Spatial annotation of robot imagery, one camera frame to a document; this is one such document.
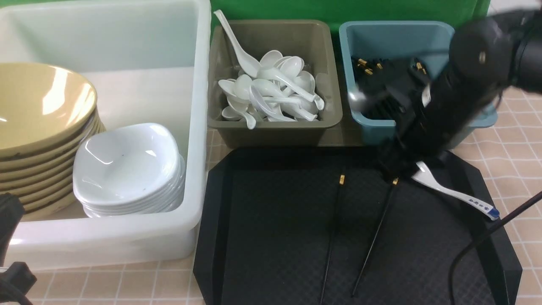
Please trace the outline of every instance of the textured tray surface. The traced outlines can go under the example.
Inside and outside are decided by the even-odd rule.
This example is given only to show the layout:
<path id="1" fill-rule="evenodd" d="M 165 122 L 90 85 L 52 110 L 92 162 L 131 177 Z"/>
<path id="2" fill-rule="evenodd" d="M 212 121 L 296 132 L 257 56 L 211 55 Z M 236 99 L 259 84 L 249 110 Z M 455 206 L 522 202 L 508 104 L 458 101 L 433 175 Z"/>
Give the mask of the textured tray surface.
<path id="1" fill-rule="evenodd" d="M 299 156 L 236 167 L 222 304 L 318 304 L 343 166 L 324 304 L 447 304 L 447 271 L 470 233 L 456 200 L 409 181 L 397 186 L 357 297 L 350 297 L 388 189 L 363 161 L 370 159 Z M 450 186 L 444 169 L 432 171 Z M 458 267 L 455 285 L 458 304 L 494 304 L 476 252 Z"/>

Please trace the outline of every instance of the pile of spoons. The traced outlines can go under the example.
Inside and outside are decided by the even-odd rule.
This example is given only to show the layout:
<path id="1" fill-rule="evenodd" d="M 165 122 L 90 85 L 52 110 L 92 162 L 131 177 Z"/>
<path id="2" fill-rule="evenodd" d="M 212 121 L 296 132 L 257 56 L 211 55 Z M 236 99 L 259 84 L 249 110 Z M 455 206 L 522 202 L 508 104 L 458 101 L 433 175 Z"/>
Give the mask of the pile of spoons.
<path id="1" fill-rule="evenodd" d="M 283 56 L 278 50 L 267 52 L 260 61 L 246 53 L 235 38 L 222 11 L 215 15 L 226 32 L 239 65 L 237 79 L 224 79 L 218 85 L 227 97 L 222 110 L 225 120 L 247 122 L 297 122 L 318 120 L 324 100 L 315 93 L 314 76 L 304 71 L 305 61 L 298 56 Z"/>

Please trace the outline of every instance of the green backdrop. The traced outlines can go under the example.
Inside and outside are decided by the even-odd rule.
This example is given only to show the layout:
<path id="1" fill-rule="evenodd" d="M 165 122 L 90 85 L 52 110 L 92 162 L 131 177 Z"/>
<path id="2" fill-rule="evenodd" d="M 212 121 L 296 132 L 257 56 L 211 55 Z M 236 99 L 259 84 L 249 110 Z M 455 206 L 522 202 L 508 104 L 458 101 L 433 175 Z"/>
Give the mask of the green backdrop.
<path id="1" fill-rule="evenodd" d="M 0 6 L 48 2 L 0 0 Z M 487 13 L 490 0 L 211 0 L 228 19 L 317 19 L 336 33 L 346 21 L 438 20 L 456 27 Z"/>

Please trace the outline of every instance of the stack of white bowls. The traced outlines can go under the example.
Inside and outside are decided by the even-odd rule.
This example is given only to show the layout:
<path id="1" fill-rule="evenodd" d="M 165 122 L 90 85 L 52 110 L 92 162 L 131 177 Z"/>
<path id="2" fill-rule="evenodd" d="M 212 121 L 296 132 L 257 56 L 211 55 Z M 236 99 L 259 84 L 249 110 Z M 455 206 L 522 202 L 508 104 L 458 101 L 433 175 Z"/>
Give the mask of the stack of white bowls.
<path id="1" fill-rule="evenodd" d="M 91 137 L 75 155 L 74 194 L 89 217 L 176 209 L 185 161 L 165 127 L 146 123 Z"/>

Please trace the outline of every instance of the stack of yellow bowls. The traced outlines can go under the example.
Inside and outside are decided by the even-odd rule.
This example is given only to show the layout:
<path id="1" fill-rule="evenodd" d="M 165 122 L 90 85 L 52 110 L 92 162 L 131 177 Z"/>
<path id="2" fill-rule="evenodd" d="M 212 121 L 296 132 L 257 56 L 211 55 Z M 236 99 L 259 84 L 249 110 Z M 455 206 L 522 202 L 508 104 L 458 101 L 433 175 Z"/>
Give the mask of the stack of yellow bowls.
<path id="1" fill-rule="evenodd" d="M 83 76 L 41 63 L 0 63 L 0 194 L 19 197 L 24 220 L 76 201 L 75 153 L 105 130 Z"/>

